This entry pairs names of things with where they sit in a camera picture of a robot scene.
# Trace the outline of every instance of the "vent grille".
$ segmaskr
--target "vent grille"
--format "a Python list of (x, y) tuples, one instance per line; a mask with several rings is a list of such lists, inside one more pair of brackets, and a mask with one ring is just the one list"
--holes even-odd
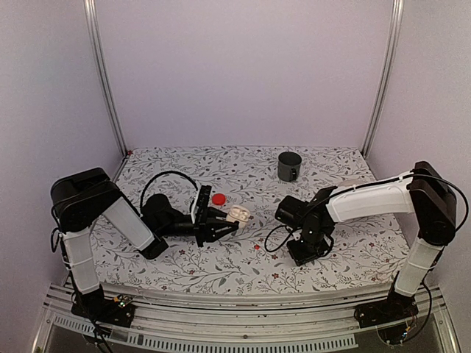
[[(93, 325), (80, 318), (56, 314), (54, 323), (65, 329), (93, 336)], [(141, 347), (165, 353), (311, 353), (338, 352), (358, 347), (354, 335), (343, 335), (323, 340), (286, 343), (197, 343), (158, 338), (152, 335), (129, 332), (127, 339), (113, 340), (129, 346)]]

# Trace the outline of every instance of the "red object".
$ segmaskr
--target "red object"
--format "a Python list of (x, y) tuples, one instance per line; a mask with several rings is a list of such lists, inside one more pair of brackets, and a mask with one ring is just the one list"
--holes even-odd
[(212, 200), (214, 204), (217, 204), (218, 206), (222, 206), (223, 204), (226, 203), (226, 196), (223, 195), (222, 193), (217, 193), (216, 195), (213, 196)]

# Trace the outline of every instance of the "gray mug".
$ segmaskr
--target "gray mug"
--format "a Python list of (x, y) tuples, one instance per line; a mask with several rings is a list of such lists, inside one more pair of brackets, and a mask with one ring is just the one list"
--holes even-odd
[(281, 153), (278, 156), (278, 177), (284, 182), (293, 182), (300, 175), (301, 162), (298, 153)]

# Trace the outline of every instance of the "floral tablecloth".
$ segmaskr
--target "floral tablecloth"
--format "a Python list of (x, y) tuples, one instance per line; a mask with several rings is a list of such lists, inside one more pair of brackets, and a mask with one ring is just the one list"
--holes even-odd
[[(295, 151), (302, 157), (300, 178), (281, 182), (277, 156)], [(325, 258), (297, 267), (286, 247), (267, 253), (263, 241), (273, 227), (278, 203), (286, 195), (310, 200), (320, 188), (344, 180), (374, 180), (357, 149), (308, 147), (193, 147), (136, 149), (117, 185), (138, 207), (144, 185), (160, 171), (182, 171), (230, 205), (248, 208), (253, 218), (234, 235), (198, 248), (194, 238), (167, 238), (167, 249), (146, 260), (104, 218), (92, 233), (96, 270), (102, 282), (187, 293), (262, 294), (339, 290), (390, 282), (408, 254), (407, 243), (393, 215), (379, 215), (338, 224), (335, 246)], [(166, 194), (184, 213), (194, 197), (191, 184), (179, 176), (158, 179), (148, 195)], [(283, 229), (269, 241), (283, 241)]]

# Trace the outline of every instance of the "wall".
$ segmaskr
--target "wall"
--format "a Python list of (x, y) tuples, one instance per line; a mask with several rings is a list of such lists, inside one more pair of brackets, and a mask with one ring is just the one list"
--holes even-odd
[[(369, 164), (377, 177), (428, 160), (471, 198), (471, 2), (406, 1), (386, 105)], [(462, 205), (459, 206), (462, 217)], [(417, 228), (401, 218), (409, 240)], [(435, 270), (463, 352), (471, 347), (471, 222)]]
[(28, 352), (50, 282), (49, 188), (119, 155), (82, 1), (0, 1), (0, 352)]
[(360, 146), (391, 1), (98, 1), (136, 146)]

